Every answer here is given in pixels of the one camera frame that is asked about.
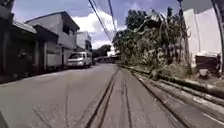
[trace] vegetation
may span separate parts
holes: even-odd
[[[126,17],[127,29],[118,31],[113,38],[123,63],[155,68],[184,60],[186,52],[182,46],[187,35],[180,14],[173,14],[170,7],[166,17],[153,9],[151,13],[130,10]]]
[[[94,49],[92,51],[93,58],[101,57],[101,56],[107,56],[107,52],[110,51],[111,45],[103,45],[98,49]]]

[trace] tree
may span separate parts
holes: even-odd
[[[103,45],[97,49],[99,56],[107,56],[107,52],[110,51],[111,45]]]
[[[93,49],[93,50],[92,50],[92,56],[93,56],[93,58],[98,58],[98,57],[100,57],[100,53],[98,52],[97,49]]]
[[[144,22],[146,16],[147,13],[145,11],[129,10],[125,24],[127,25],[128,29],[134,30]]]

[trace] van windshield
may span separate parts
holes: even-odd
[[[81,53],[75,53],[72,54],[69,59],[78,59],[78,58],[82,58],[82,54]]]

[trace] power line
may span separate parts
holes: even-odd
[[[101,15],[100,15],[99,11],[97,10],[97,8],[98,8],[98,7],[97,7],[96,2],[95,2],[94,0],[92,0],[92,2],[93,2],[93,4],[94,4],[94,6],[96,7],[96,11],[97,11],[97,13],[98,13],[98,15],[99,15],[100,19],[102,19],[102,17],[101,17]],[[108,29],[107,29],[106,24],[105,24],[103,21],[102,21],[102,23],[103,23],[103,25],[105,26],[107,33],[109,33],[109,31],[108,31]]]
[[[113,22],[113,25],[114,25],[114,31],[115,31],[115,34],[117,33],[117,28],[116,28],[116,25],[115,25],[115,22],[114,22],[114,13],[113,13],[113,8],[112,8],[112,4],[111,4],[111,1],[108,0],[108,4],[109,4],[109,7],[110,7],[110,14],[112,16],[112,22]]]
[[[88,0],[88,1],[89,1],[90,5],[91,5],[93,11],[95,12],[95,14],[96,14],[96,16],[97,16],[97,18],[98,18],[98,20],[99,20],[101,26],[103,27],[103,30],[104,30],[104,32],[106,33],[108,39],[109,39],[110,41],[112,41],[112,38],[110,37],[110,34],[108,33],[107,28],[105,27],[105,25],[104,25],[104,23],[102,22],[102,20],[101,20],[99,14],[97,13],[96,8],[94,7],[94,5],[96,6],[96,3],[95,3],[94,0],[93,0],[93,2],[94,2],[94,5],[93,5],[93,3],[92,3],[91,0]]]

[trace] green foliage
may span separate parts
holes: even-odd
[[[98,49],[94,49],[92,51],[93,58],[97,58],[100,56],[107,56],[107,52],[110,51],[111,45],[103,45]]]
[[[145,20],[147,13],[145,11],[129,10],[125,24],[128,29],[134,30],[138,28]]]
[[[167,8],[164,17],[156,10],[150,14],[145,11],[130,10],[126,17],[127,29],[119,31],[113,38],[116,50],[120,51],[126,64],[159,66],[158,54],[162,50],[166,64],[171,64],[174,59],[170,47],[174,47],[175,58],[180,60],[176,44],[186,30],[182,27],[181,17],[173,15],[172,8]]]

